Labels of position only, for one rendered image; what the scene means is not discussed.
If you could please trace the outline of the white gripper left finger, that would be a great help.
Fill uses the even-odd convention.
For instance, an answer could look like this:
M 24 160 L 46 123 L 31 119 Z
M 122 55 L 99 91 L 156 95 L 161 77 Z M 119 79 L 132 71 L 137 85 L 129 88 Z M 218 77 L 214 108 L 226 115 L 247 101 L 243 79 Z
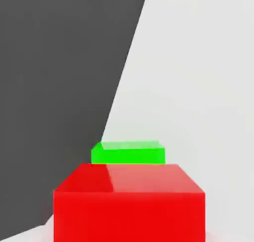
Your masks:
M 44 225 L 37 226 L 0 242 L 54 242 L 54 216 Z

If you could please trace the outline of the small red cube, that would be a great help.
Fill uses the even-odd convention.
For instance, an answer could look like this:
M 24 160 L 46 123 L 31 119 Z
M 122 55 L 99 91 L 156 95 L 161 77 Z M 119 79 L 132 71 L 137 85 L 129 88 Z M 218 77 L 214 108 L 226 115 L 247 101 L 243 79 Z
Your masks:
M 205 242 L 205 193 L 176 164 L 82 164 L 54 191 L 54 242 Z

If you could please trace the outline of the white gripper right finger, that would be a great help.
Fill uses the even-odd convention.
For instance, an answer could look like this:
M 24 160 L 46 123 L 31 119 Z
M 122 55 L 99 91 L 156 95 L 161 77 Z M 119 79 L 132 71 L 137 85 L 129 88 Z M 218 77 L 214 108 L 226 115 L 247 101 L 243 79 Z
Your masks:
M 206 242 L 237 242 L 238 233 L 224 226 L 207 226 Z

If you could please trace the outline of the small green cube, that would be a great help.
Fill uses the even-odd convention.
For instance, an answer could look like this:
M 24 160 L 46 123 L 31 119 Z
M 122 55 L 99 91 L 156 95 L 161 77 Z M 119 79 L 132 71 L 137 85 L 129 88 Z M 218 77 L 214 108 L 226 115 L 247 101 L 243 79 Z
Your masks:
M 92 164 L 165 164 L 158 141 L 99 142 L 91 150 Z

